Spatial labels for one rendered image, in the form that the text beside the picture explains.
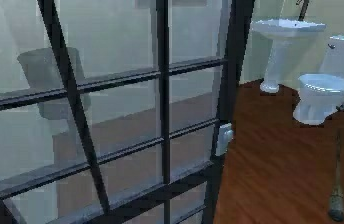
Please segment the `black framed glass shower door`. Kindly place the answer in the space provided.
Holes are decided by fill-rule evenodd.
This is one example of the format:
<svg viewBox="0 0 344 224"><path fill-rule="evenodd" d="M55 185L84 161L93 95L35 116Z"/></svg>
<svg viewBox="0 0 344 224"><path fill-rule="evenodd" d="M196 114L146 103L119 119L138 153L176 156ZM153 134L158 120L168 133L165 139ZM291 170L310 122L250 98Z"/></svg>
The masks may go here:
<svg viewBox="0 0 344 224"><path fill-rule="evenodd" d="M213 224L255 0L0 0L0 224Z"/></svg>

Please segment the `white toilet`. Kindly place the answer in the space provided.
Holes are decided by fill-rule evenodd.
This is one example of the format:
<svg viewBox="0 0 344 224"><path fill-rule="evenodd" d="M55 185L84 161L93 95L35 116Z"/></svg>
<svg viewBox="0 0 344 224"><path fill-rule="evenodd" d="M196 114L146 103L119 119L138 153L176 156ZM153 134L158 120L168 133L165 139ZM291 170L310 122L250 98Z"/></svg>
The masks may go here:
<svg viewBox="0 0 344 224"><path fill-rule="evenodd" d="M319 70L300 75L299 102L293 117L308 125L320 125L344 106L344 35L331 36Z"/></svg>

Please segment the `black sink faucet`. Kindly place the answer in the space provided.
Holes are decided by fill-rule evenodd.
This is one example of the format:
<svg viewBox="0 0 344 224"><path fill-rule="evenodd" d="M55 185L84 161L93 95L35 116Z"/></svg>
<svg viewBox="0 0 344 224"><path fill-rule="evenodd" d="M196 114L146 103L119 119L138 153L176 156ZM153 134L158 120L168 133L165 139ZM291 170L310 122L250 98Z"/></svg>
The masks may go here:
<svg viewBox="0 0 344 224"><path fill-rule="evenodd" d="M308 9L310 0L296 0L296 5L300 6L300 13L298 16L299 21L303 21L305 19L306 11Z"/></svg>

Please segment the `white pedestal sink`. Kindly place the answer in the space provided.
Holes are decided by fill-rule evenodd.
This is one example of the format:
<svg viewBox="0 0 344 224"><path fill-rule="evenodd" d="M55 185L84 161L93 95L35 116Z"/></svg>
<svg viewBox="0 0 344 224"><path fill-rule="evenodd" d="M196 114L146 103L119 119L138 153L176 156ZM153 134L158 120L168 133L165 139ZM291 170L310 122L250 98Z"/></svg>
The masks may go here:
<svg viewBox="0 0 344 224"><path fill-rule="evenodd" d="M266 93L277 93L279 81L283 74L288 48L297 40L307 39L323 32L323 23L290 20L268 19L251 23L251 30L272 41L268 64L260 90Z"/></svg>

